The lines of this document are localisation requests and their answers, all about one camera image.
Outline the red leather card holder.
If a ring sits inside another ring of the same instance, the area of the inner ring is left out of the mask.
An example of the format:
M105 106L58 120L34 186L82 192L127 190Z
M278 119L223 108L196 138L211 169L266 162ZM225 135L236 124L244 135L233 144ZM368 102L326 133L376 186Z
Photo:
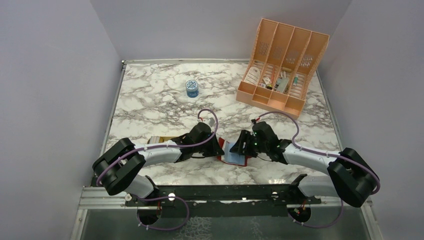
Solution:
M244 155L239 155L237 153L230 152L230 149L235 145L235 142L227 141L223 138L218 139L218 144L221 149L224 151L224 155L217 156L216 159L233 166L246 167L248 163L248 157Z

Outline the beige oval tray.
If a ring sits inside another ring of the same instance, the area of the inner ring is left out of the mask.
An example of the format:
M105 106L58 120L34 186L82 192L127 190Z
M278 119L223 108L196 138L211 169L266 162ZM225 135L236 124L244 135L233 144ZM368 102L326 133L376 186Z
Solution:
M177 139L178 138L177 136L160 136L160 137L163 138L163 142L162 143L165 143L167 141L170 141L170 140L173 140L173 139Z

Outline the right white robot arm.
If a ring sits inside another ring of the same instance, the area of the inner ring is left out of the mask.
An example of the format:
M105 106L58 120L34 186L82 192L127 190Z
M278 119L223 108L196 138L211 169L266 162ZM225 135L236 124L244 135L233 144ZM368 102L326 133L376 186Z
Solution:
M288 190L289 199L300 204L308 197L339 197L359 208L379 186L379 178L352 148L341 152L323 152L280 139L266 122L255 123L252 130L242 130L229 152L248 157L266 154L271 161L298 165L323 173L305 176Z

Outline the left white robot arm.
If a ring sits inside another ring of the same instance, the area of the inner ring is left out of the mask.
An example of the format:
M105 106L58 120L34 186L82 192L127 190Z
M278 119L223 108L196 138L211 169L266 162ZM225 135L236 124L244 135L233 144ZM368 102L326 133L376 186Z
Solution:
M158 188L149 176L139 175L140 170L161 163L182 162L194 154L201 154L202 158L225 154L215 133L204 122L162 143L137 147L129 138L122 138L93 163L92 169L97 185L102 185L110 196L126 192L149 206L157 200Z

